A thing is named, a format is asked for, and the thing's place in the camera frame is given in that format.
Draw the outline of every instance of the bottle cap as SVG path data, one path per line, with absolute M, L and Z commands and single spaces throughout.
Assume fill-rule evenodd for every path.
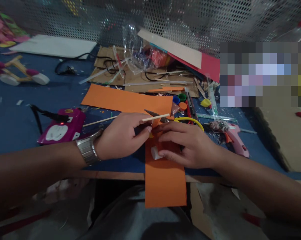
M 203 107 L 209 107 L 211 105 L 211 101 L 209 99 L 204 99 L 201 101 L 200 105 Z
M 178 95 L 178 98 L 180 99 L 181 102 L 185 102 L 186 101 L 186 94 L 181 93 Z
M 176 103 L 177 105 L 180 103 L 180 99 L 178 98 L 178 96 L 174 96 L 173 97 L 173 102 Z
M 156 146 L 152 147 L 152 148 L 150 149 L 150 151 L 151 151 L 151 155 L 153 156 L 153 159 L 154 159 L 154 160 L 157 160 L 157 159 L 162 158 L 162 156 L 159 156 L 159 154 L 158 154 L 158 149 L 157 149 Z
M 181 102 L 181 103 L 179 103 L 179 107 L 180 107 L 180 110 L 185 111 L 188 106 L 186 103 Z

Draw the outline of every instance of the blue table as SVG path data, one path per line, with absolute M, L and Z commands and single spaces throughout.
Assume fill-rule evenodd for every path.
M 8 49 L 0 48 L 0 52 L 8 52 Z M 0 61 L 7 62 L 19 54 L 2 55 Z M 41 109 L 57 112 L 60 108 L 85 107 L 80 103 L 85 96 L 90 83 L 79 85 L 78 82 L 85 79 L 93 71 L 94 59 L 88 57 L 87 60 L 77 60 L 66 63 L 77 70 L 75 76 L 59 76 L 54 73 L 55 66 L 59 63 L 58 57 L 48 57 L 32 54 L 21 54 L 20 60 L 27 68 L 36 69 L 50 78 L 48 85 L 42 86 L 34 82 L 21 83 L 19 86 L 10 86 L 0 81 L 0 154 L 18 151 L 22 149 L 38 146 L 36 143 L 39 137 L 39 130 L 32 111 L 27 104 L 34 104 Z M 17 106 L 19 100 L 24 100 L 22 105 Z M 200 106 L 200 99 L 194 99 L 196 111 L 207 113 Z M 265 141 L 263 130 L 255 121 L 254 114 L 248 108 L 220 108 L 219 114 L 237 118 L 239 126 L 244 129 L 254 130 L 258 134 L 239 133 L 250 152 L 250 158 L 265 166 L 275 169 L 290 178 L 301 182 L 301 173 L 285 172 L 281 164 L 273 157 L 272 149 L 267 149 L 268 143 Z M 110 117 L 111 110 L 89 109 L 86 123 Z M 45 129 L 50 119 L 41 116 L 43 129 Z M 96 124 L 83 129 L 84 132 L 98 128 L 101 124 Z M 213 141 L 217 141 L 216 136 L 209 135 Z M 221 181 L 220 176 L 211 169 L 185 169 L 187 181 L 216 182 Z M 85 176 L 90 178 L 112 178 L 112 179 L 144 179 L 145 174 L 145 147 L 142 146 L 136 153 L 123 159 L 104 161 L 94 166 L 88 167 L 75 174 L 75 176 Z

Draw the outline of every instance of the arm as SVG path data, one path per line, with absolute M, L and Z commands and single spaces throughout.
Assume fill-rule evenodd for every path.
M 185 148 L 159 155 L 189 168 L 212 168 L 241 189 L 265 214 L 301 223 L 301 185 L 295 180 L 213 143 L 197 126 L 177 122 L 162 124 L 159 141 Z
M 99 158 L 122 158 L 134 153 L 149 137 L 151 127 L 145 127 L 137 136 L 134 132 L 147 117 L 121 113 L 94 143 Z M 18 205 L 85 166 L 74 141 L 0 155 L 0 210 Z

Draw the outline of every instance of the hand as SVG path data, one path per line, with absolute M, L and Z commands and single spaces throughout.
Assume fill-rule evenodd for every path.
M 148 117 L 142 113 L 119 114 L 94 143 L 98 157 L 107 160 L 127 157 L 136 152 L 149 138 L 152 127 L 146 126 L 137 136 L 134 128 Z
M 161 131 L 163 134 L 159 137 L 159 142 L 172 141 L 185 148 L 181 153 L 161 150 L 160 156 L 188 168 L 214 168 L 219 160 L 222 147 L 212 142 L 197 125 L 171 121 L 154 129 L 154 133 Z

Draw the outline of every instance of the scissors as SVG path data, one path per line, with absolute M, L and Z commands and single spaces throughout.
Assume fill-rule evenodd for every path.
M 153 116 L 153 117 L 159 116 L 158 113 L 149 111 L 149 110 L 147 110 L 147 109 L 144 109 L 144 110 L 145 110 L 148 114 L 150 114 L 151 116 Z M 161 121 L 162 123 L 166 123 L 166 122 L 169 122 L 169 121 L 180 122 L 180 121 L 182 121 L 182 120 L 193 121 L 194 123 L 196 123 L 196 124 L 198 125 L 198 127 L 200 127 L 201 130 L 203 130 L 203 132 L 205 131 L 204 128 L 203 128 L 203 126 L 201 125 L 200 122 L 198 122 L 196 119 L 193 119 L 193 118 L 190 118 L 190 117 L 178 117 L 178 118 L 175 118 L 174 120 L 168 119 L 168 118 L 166 118 L 166 117 L 162 117 L 162 118 L 160 119 L 160 121 Z

